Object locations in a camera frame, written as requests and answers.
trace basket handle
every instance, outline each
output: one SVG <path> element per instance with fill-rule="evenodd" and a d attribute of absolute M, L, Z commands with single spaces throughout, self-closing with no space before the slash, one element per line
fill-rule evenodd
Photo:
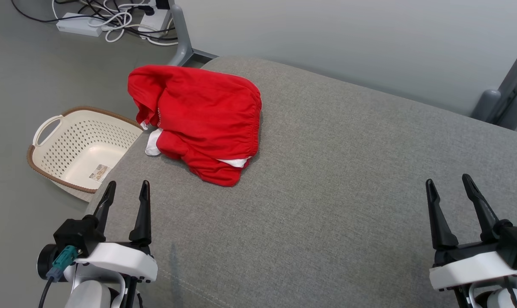
<path fill-rule="evenodd" d="M 49 137 L 51 137 L 51 135 L 53 135 L 53 133 L 55 133 L 55 131 L 57 131 L 57 129 L 59 129 L 59 127 L 61 127 L 61 123 L 59 123 L 59 125 L 57 125 L 57 127 L 55 127 L 55 129 L 49 134 L 49 136 L 47 136 L 40 144 L 38 144 L 38 139 L 40 138 L 42 131 L 47 126 L 49 126 L 51 123 L 53 123 L 54 121 L 57 121 L 57 120 L 62 121 L 62 119 L 63 119 L 62 115 L 56 115 L 55 117 L 51 117 L 51 118 L 47 119 L 44 123 L 42 123 L 40 125 L 40 127 L 38 128 L 38 130 L 36 130 L 36 133 L 34 134 L 34 138 L 32 139 L 32 145 L 35 147 L 43 145 L 49 139 Z"/>

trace gray metal leg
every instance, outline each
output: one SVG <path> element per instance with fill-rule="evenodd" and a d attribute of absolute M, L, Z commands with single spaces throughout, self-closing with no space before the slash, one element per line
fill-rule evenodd
<path fill-rule="evenodd" d="M 169 61 L 168 65 L 182 66 L 190 57 L 194 54 L 192 50 L 192 44 L 190 43 L 190 36 L 188 35 L 188 29 L 186 28 L 186 21 L 184 21 L 184 14 L 182 8 L 175 4 L 174 0 L 169 0 L 171 6 L 171 15 L 175 23 L 177 30 L 178 45 L 177 52 L 173 59 Z"/>
<path fill-rule="evenodd" d="M 510 107 L 505 111 L 498 125 L 511 130 L 517 128 L 517 98 L 511 102 Z"/>
<path fill-rule="evenodd" d="M 201 50 L 198 50 L 198 49 L 192 49 L 192 50 L 194 51 L 194 54 L 200 55 L 200 56 L 204 56 L 206 58 L 210 58 L 210 59 L 219 58 L 219 56 L 214 55 L 214 54 L 210 54 L 210 53 L 206 53 L 205 51 L 201 51 Z"/>
<path fill-rule="evenodd" d="M 479 98 L 479 101 L 470 117 L 480 121 L 487 121 L 491 111 L 500 100 L 500 96 L 500 91 L 498 90 L 485 90 L 485 92 L 481 94 L 481 97 Z"/>
<path fill-rule="evenodd" d="M 498 92 L 500 97 L 494 104 L 491 104 L 489 98 L 484 97 L 485 93 L 483 93 L 479 103 L 475 106 L 471 117 L 486 121 L 487 123 L 497 124 L 499 122 L 499 117 L 501 114 L 505 113 L 505 109 L 507 109 L 511 104 L 513 94 L 517 92 L 517 59 L 513 63 L 511 69 L 509 69 L 509 72 L 504 78 L 503 82 L 500 84 Z M 484 113 L 487 111 L 489 114 L 486 116 L 486 118 L 484 118 Z"/>

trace gray fabric upholstery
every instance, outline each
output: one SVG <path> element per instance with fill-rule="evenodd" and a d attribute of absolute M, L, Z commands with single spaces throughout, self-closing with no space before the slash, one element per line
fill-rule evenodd
<path fill-rule="evenodd" d="M 429 284 L 425 180 L 461 243 L 480 233 L 462 173 L 517 224 L 514 131 L 270 61 L 204 69 L 261 90 L 260 153 L 235 187 L 218 187 L 147 157 L 145 133 L 112 170 L 108 240 L 127 239 L 151 183 L 160 272 L 139 287 L 147 307 L 455 307 Z"/>

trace red clothing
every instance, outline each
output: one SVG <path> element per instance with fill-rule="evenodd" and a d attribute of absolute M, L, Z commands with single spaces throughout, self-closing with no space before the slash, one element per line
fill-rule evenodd
<path fill-rule="evenodd" d="M 241 170 L 218 160 L 255 156 L 261 99 L 245 78 L 176 66 L 148 65 L 129 74 L 137 122 L 163 129 L 161 153 L 184 160 L 202 180 L 232 187 Z"/>

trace white wall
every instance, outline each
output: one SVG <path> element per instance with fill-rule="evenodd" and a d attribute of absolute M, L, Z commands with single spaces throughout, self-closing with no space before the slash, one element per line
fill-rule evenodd
<path fill-rule="evenodd" d="M 517 58 L 517 0 L 175 0 L 192 47 L 471 114 Z"/>

